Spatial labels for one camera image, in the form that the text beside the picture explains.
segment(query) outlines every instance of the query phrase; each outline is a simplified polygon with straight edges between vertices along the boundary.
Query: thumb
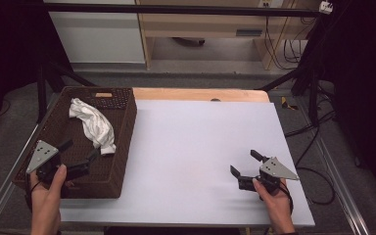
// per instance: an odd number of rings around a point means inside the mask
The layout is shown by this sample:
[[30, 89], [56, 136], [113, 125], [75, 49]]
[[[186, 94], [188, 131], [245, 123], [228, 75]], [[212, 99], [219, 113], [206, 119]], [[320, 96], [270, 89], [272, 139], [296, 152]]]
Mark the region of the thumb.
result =
[[258, 194], [261, 196], [261, 198], [264, 201], [266, 201], [267, 199], [271, 197], [270, 194], [265, 189], [265, 187], [262, 184], [260, 184], [260, 182], [256, 180], [255, 178], [253, 178], [253, 185], [255, 186], [256, 191], [258, 192]]
[[67, 167], [61, 164], [54, 175], [53, 182], [50, 186], [50, 194], [57, 193], [60, 194], [61, 188], [63, 187], [64, 181], [67, 177]]

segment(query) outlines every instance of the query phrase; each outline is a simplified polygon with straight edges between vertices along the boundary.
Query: hand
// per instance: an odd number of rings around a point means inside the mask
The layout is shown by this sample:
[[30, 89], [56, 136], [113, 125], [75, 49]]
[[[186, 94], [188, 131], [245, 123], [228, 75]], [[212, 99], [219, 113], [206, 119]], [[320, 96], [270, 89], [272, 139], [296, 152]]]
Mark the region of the hand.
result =
[[[282, 178], [281, 181], [286, 185], [285, 179]], [[268, 216], [274, 232], [276, 234], [295, 232], [289, 207], [289, 198], [286, 194], [281, 190], [277, 190], [274, 195], [270, 195], [264, 186], [255, 178], [253, 179], [253, 184], [255, 185], [256, 191], [266, 204]]]
[[36, 172], [31, 173], [31, 187], [36, 185], [32, 191], [32, 235], [57, 234], [61, 223], [61, 188], [66, 180], [66, 176], [67, 168], [62, 164], [54, 175], [50, 189], [46, 189], [39, 183]]

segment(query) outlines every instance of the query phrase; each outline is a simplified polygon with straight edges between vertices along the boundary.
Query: brown basket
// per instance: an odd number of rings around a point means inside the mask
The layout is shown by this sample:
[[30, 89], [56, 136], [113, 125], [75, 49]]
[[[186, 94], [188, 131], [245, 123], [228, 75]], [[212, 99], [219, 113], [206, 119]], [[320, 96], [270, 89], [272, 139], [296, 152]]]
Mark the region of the brown basket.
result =
[[83, 161], [94, 149], [92, 141], [84, 135], [82, 121], [69, 118], [71, 99], [81, 101], [98, 109], [111, 123], [115, 133], [116, 152], [101, 156], [90, 165], [90, 174], [73, 181], [69, 198], [118, 198], [121, 192], [127, 155], [136, 119], [136, 103], [131, 88], [66, 87], [57, 103], [43, 120], [42, 128], [27, 149], [23, 164], [13, 182], [24, 188], [25, 169], [38, 140], [58, 146], [71, 138], [73, 145], [62, 152], [65, 165]]

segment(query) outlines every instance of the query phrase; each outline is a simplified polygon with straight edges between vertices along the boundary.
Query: white tabletop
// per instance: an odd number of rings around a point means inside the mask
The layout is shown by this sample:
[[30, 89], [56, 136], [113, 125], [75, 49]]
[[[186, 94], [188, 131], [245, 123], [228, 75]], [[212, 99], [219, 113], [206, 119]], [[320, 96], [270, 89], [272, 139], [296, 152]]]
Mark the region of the white tabletop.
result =
[[[62, 200], [63, 222], [253, 227], [269, 224], [256, 192], [238, 189], [230, 165], [259, 174], [255, 149], [296, 172], [273, 104], [137, 100], [118, 199]], [[300, 181], [287, 181], [296, 226], [313, 226]]]

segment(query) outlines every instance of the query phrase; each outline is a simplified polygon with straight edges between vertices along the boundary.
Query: white towel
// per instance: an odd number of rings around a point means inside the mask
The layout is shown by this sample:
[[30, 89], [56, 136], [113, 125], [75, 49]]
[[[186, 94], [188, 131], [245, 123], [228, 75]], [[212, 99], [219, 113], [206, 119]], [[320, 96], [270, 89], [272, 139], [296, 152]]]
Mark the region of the white towel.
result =
[[113, 127], [96, 108], [78, 98], [71, 99], [69, 116], [83, 121], [85, 136], [93, 141], [94, 148], [101, 147], [102, 155], [113, 154], [116, 151]]

